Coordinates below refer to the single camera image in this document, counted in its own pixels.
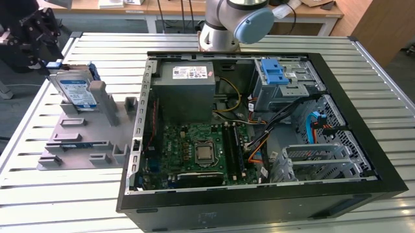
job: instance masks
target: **sticker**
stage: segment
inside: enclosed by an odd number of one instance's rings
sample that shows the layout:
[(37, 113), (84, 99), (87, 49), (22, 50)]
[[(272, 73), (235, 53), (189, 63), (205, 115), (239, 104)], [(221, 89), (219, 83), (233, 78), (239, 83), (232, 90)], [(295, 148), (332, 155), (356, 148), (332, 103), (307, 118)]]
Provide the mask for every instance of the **sticker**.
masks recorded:
[(143, 14), (143, 11), (125, 11), (125, 13), (132, 13), (132, 14)]
[(173, 79), (207, 79), (207, 67), (173, 67)]
[(265, 178), (268, 178), (268, 171), (264, 167), (260, 168), (260, 173), (264, 175)]
[(84, 80), (61, 80), (60, 85), (72, 104), (83, 111), (92, 111), (92, 108), (96, 107), (96, 101), (87, 90), (87, 82)]
[(295, 73), (285, 73), (285, 77), (296, 77)]
[(253, 108), (255, 108), (255, 105), (252, 103), (248, 103), (248, 110), (249, 110), (249, 112), (253, 112)]
[(277, 153), (273, 151), (269, 155), (269, 159), (276, 159), (276, 157), (277, 157)]
[(75, 148), (76, 145), (61, 145), (63, 148)]

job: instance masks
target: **black cable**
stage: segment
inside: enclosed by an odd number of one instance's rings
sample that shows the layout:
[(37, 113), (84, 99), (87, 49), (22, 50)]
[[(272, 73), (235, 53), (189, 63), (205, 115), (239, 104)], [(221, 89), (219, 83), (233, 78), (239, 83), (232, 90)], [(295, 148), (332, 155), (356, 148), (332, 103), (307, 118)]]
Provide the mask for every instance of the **black cable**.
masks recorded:
[(183, 20), (183, 34), (185, 33), (185, 25), (184, 25), (184, 8), (183, 8), (183, 0), (180, 0), (181, 3), (181, 20)]
[(297, 22), (297, 13), (296, 13), (296, 11), (293, 10), (293, 8), (289, 6), (289, 4), (287, 4), (287, 6), (291, 8), (291, 10), (292, 10), (292, 12), (293, 12), (293, 23), (292, 23), (289, 32), (284, 33), (283, 35), (291, 35), (291, 32), (292, 32), (293, 27), (296, 26), (296, 22)]
[(221, 117), (223, 117), (225, 120), (228, 120), (228, 121), (239, 120), (239, 118), (237, 118), (237, 119), (231, 119), (231, 118), (225, 117), (221, 113), (216, 113), (216, 112), (215, 112), (215, 114), (217, 114), (219, 116), (221, 116)]
[(157, 0), (157, 4), (159, 4), (159, 11), (160, 11), (160, 17), (161, 17), (161, 23), (163, 23), (163, 33), (167, 33), (165, 25), (164, 25), (164, 18), (163, 18), (163, 11), (161, 11), (161, 6), (160, 6), (160, 0)]
[(189, 13), (192, 15), (192, 27), (195, 30), (195, 19), (193, 19), (193, 8), (192, 8), (192, 0), (188, 0), (188, 5), (189, 5)]
[(300, 97), (293, 102), (291, 102), (288, 105), (285, 105), (273, 115), (271, 120), (268, 121), (265, 128), (264, 128), (264, 133), (248, 144), (248, 147), (255, 145), (255, 143), (257, 143), (269, 134), (269, 132), (273, 130), (273, 125), (279, 123), (281, 120), (284, 120), (293, 113), (295, 109), (301, 103), (309, 100), (319, 99), (323, 96), (323, 94), (327, 94), (327, 93), (320, 92), (307, 97)]

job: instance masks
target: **blue clip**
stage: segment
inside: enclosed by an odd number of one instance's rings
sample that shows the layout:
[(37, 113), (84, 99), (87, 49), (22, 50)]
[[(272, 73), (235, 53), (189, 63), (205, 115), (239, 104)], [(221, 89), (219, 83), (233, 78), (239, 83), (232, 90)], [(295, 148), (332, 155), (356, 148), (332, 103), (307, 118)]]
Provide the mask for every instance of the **blue clip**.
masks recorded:
[(267, 76), (267, 84), (288, 84), (289, 80), (284, 76), (284, 67), (276, 59), (261, 59), (261, 69)]

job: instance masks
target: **metal work table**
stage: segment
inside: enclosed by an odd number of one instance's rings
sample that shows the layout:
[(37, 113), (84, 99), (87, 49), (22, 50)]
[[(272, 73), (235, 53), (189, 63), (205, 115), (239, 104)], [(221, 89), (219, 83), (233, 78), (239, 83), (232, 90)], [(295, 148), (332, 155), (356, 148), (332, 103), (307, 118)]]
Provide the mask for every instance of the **metal work table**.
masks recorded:
[[(115, 100), (139, 96), (147, 51), (196, 50), (195, 35), (84, 33), (71, 38), (64, 61), (92, 61)], [(336, 219), (208, 229), (235, 232), (415, 232), (415, 106), (357, 42), (345, 37), (268, 36), (243, 51), (317, 52), (355, 104), (409, 188)], [(121, 169), (37, 171), (61, 109), (48, 81), (0, 157), (1, 232), (136, 233), (115, 212)]]

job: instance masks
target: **power cable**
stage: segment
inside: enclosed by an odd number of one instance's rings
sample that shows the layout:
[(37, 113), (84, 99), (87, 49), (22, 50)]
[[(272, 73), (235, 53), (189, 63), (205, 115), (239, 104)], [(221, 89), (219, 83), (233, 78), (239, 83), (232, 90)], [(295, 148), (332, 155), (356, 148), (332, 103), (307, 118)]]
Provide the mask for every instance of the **power cable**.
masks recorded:
[(189, 13), (192, 15), (192, 28), (195, 30), (195, 19), (193, 19), (193, 8), (192, 8), (192, 0), (188, 0), (188, 5), (189, 5)]
[(157, 4), (159, 4), (159, 11), (160, 11), (160, 17), (161, 17), (161, 23), (163, 23), (163, 33), (167, 33), (165, 25), (164, 25), (164, 18), (163, 18), (163, 11), (161, 11), (161, 6), (160, 6), (160, 0), (157, 0)]
[(183, 34), (185, 34), (185, 25), (184, 25), (184, 7), (183, 7), (183, 0), (180, 0), (181, 3), (181, 21), (183, 21)]

